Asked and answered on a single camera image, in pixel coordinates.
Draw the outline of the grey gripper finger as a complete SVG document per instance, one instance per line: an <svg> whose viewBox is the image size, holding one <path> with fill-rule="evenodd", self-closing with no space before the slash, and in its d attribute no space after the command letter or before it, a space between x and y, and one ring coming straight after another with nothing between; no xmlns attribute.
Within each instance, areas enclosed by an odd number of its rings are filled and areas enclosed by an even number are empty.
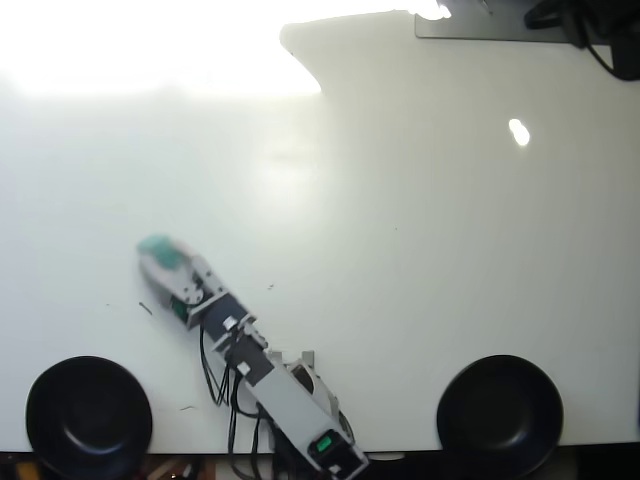
<svg viewBox="0 0 640 480"><path fill-rule="evenodd" d="M181 253L171 253L169 265L150 253L140 254L139 260L142 273L157 292L187 305L196 304L193 270Z"/></svg>
<svg viewBox="0 0 640 480"><path fill-rule="evenodd" d="M201 255L182 241L173 241L172 248L179 265L193 266L201 260Z"/></svg>

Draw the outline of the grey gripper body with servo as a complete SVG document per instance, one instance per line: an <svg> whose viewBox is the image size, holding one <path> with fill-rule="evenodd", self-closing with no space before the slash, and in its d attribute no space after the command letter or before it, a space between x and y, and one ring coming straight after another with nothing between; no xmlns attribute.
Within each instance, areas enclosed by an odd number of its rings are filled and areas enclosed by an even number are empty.
<svg viewBox="0 0 640 480"><path fill-rule="evenodd" d="M204 311L229 289L201 256L184 257L171 277L171 307L188 330L202 322Z"/></svg>

